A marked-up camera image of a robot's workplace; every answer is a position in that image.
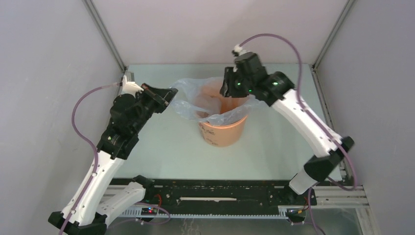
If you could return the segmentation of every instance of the white cable connector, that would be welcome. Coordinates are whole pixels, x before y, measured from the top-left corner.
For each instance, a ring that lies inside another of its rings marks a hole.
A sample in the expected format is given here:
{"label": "white cable connector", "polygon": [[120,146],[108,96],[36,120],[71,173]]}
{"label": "white cable connector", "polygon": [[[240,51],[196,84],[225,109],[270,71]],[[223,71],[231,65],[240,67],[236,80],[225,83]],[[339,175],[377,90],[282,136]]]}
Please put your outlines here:
{"label": "white cable connector", "polygon": [[136,95],[136,92],[142,92],[144,89],[135,82],[127,81],[127,76],[122,77],[122,91],[127,94]]}
{"label": "white cable connector", "polygon": [[247,50],[243,49],[239,44],[233,47],[233,51],[238,53],[238,55],[243,55],[248,52]]}
{"label": "white cable connector", "polygon": [[236,53],[240,53],[242,50],[243,50],[243,48],[239,45],[239,44],[237,44],[236,46],[234,46],[233,47],[233,50],[236,52]]}

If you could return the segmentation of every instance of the white table surface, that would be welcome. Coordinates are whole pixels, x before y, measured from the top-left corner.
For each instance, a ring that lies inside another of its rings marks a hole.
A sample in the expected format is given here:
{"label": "white table surface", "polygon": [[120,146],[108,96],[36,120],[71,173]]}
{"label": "white table surface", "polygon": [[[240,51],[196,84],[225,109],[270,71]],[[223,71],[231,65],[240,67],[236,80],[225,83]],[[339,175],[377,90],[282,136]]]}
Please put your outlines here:
{"label": "white table surface", "polygon": [[[138,84],[167,88],[181,78],[223,76],[226,64],[131,65]],[[266,64],[268,73],[281,71],[297,82],[297,64]],[[317,115],[323,111],[310,67],[303,65],[302,96]],[[207,180],[290,180],[313,156],[311,147],[275,110],[251,111],[241,139],[228,147],[207,144],[196,122],[168,107],[154,114],[140,131],[140,139],[116,178],[139,174],[148,178]],[[336,168],[330,175],[341,180]]]}

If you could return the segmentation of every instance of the clear plastic bag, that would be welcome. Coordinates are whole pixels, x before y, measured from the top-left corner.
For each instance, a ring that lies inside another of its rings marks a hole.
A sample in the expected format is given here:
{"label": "clear plastic bag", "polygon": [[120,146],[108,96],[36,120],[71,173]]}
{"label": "clear plastic bag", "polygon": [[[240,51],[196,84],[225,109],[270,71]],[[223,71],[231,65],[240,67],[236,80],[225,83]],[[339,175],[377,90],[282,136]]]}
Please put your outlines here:
{"label": "clear plastic bag", "polygon": [[171,85],[179,93],[170,106],[188,120],[223,126],[241,120],[252,107],[263,103],[253,95],[245,98],[222,97],[219,94],[222,82],[222,77],[180,79]]}

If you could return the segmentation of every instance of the robot end effector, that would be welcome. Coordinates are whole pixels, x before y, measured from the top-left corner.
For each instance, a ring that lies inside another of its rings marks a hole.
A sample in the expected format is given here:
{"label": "robot end effector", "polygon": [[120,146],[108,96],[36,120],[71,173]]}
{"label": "robot end effector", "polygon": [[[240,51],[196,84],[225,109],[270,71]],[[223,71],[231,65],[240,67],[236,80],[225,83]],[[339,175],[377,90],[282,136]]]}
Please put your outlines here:
{"label": "robot end effector", "polygon": [[[255,95],[256,99],[282,114],[306,139],[313,149],[314,156],[304,165],[285,187],[281,198],[293,202],[317,182],[323,182],[333,169],[343,160],[344,154],[336,141],[348,152],[354,145],[350,137],[342,138],[321,121],[301,98],[300,106],[294,83],[282,72],[268,74],[257,54],[242,50],[232,52],[236,57],[235,67],[226,67],[220,94],[224,97],[246,97]],[[332,135],[328,138],[309,114],[311,113]]]}
{"label": "robot end effector", "polygon": [[158,89],[142,84],[142,91],[121,94],[110,109],[111,119],[98,151],[110,153],[112,158],[126,160],[138,142],[138,133],[153,113],[162,113],[178,92],[177,89]]}

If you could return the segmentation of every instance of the purple cable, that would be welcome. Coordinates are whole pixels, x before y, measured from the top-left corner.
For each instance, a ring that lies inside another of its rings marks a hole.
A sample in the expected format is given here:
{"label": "purple cable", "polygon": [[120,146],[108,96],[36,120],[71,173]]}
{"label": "purple cable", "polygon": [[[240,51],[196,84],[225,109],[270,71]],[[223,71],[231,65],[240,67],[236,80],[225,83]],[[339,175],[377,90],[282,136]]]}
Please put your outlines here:
{"label": "purple cable", "polygon": [[[76,113],[76,109],[78,109],[79,104],[90,94],[99,91],[101,89],[105,89],[105,88],[109,88],[109,87],[115,87],[115,86],[119,86],[119,83],[113,83],[111,85],[108,86],[102,86],[102,87],[97,87],[93,90],[90,90],[89,92],[87,92],[85,95],[83,95],[78,102],[75,104],[75,107],[73,108],[72,111],[72,127],[75,130],[75,132],[77,133],[77,135],[79,135],[79,137],[81,137],[83,140],[85,140],[92,148],[93,151],[93,169],[92,169],[92,173],[96,173],[96,169],[98,167],[98,152],[96,150],[95,145],[92,143],[92,141],[90,141],[88,138],[86,138],[84,135],[81,134],[81,132],[79,132],[78,128],[75,125],[75,113]],[[91,176],[89,177],[87,183],[85,184],[84,188],[81,190],[78,198],[75,200],[75,203],[73,204],[72,208],[70,209],[70,211],[68,212],[68,215],[61,227],[61,229],[59,230],[59,235],[62,235],[66,225],[68,224],[70,218],[72,217],[72,213],[71,211],[75,210],[75,208],[78,206],[79,202],[81,201],[82,197],[84,196],[85,192],[87,191],[89,185],[91,184],[91,181],[93,179],[93,176],[91,174]]]}
{"label": "purple cable", "polygon": [[318,231],[319,227],[316,224],[316,222],[314,221],[313,210],[311,209],[311,190],[312,190],[311,188],[308,189],[308,211],[310,212],[311,224],[313,225],[314,230],[316,230],[316,233],[319,234],[319,231]]}
{"label": "purple cable", "polygon": [[123,221],[121,221],[121,222],[118,222],[118,223],[116,223],[116,224],[111,225],[111,226],[109,227],[109,229],[113,229],[114,227],[116,227],[116,226],[118,226],[118,225],[120,225],[120,224],[127,223],[127,222],[131,222],[131,221],[137,221],[137,222],[140,222],[140,223],[144,223],[144,224],[151,224],[151,225],[161,225],[161,224],[165,224],[165,223],[167,223],[167,222],[168,222],[168,221],[170,221],[170,219],[171,219],[171,215],[170,215],[170,213],[169,213],[166,209],[163,209],[163,208],[161,208],[161,207],[156,207],[156,206],[153,206],[153,205],[151,205],[151,204],[144,203],[144,202],[137,202],[136,204],[138,204],[138,205],[143,205],[143,206],[146,206],[146,207],[156,208],[156,209],[158,209],[158,210],[160,210],[160,211],[162,211],[162,212],[166,213],[166,214],[167,214],[167,216],[168,216],[168,219],[167,219],[167,220],[165,220],[165,221],[163,221],[163,222],[157,222],[157,223],[155,223],[155,222],[147,222],[147,221],[143,221],[143,220],[140,220],[140,219],[137,219],[137,218],[126,219],[126,220],[123,220]]}
{"label": "purple cable", "polygon": [[279,35],[276,34],[272,34],[272,33],[261,33],[261,34],[257,34],[254,35],[248,39],[246,39],[245,41],[243,41],[240,46],[242,47],[244,44],[246,44],[247,42],[255,39],[255,38],[259,38],[259,37],[273,37],[273,38],[278,38],[284,42],[286,42],[295,52],[297,59],[298,59],[298,64],[299,64],[299,75],[298,75],[298,80],[297,80],[297,102],[299,103],[300,107],[305,111],[305,113],[307,113],[307,115],[320,127],[320,129],[327,135],[327,137],[329,137],[334,144],[340,149],[340,151],[343,153],[343,155],[346,158],[346,161],[349,163],[350,165],[350,169],[352,172],[352,177],[354,177],[353,179],[353,188],[346,188],[342,185],[340,185],[339,183],[337,183],[335,180],[333,180],[332,178],[328,177],[328,179],[335,184],[336,186],[340,187],[343,190],[346,191],[352,191],[355,190],[357,187],[357,176],[356,176],[356,172],[354,169],[354,165],[351,162],[351,159],[349,157],[349,155],[347,154],[347,152],[345,151],[345,149],[334,139],[334,137],[331,135],[331,133],[317,120],[317,118],[309,111],[307,110],[306,106],[304,105],[304,103],[301,100],[301,96],[300,96],[300,89],[301,89],[301,79],[302,79],[302,61],[301,61],[301,57],[300,57],[300,53],[298,52],[297,48],[294,46],[294,44],[292,44],[288,39],[281,37]]}

